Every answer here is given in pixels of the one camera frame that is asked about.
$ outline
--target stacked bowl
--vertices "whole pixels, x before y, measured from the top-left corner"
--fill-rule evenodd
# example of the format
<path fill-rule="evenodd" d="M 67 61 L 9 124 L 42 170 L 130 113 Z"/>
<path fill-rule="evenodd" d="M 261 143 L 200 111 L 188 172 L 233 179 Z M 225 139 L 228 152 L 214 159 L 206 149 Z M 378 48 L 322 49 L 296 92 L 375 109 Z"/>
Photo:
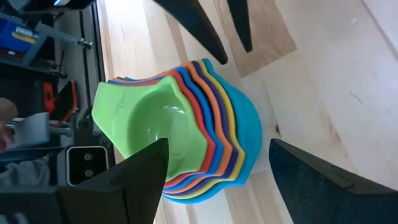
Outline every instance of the stacked bowl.
<path fill-rule="evenodd" d="M 262 146 L 254 105 L 208 59 L 144 80 L 100 83 L 92 113 L 124 158 L 169 140 L 163 196 L 179 203 L 202 202 L 243 185 Z"/>

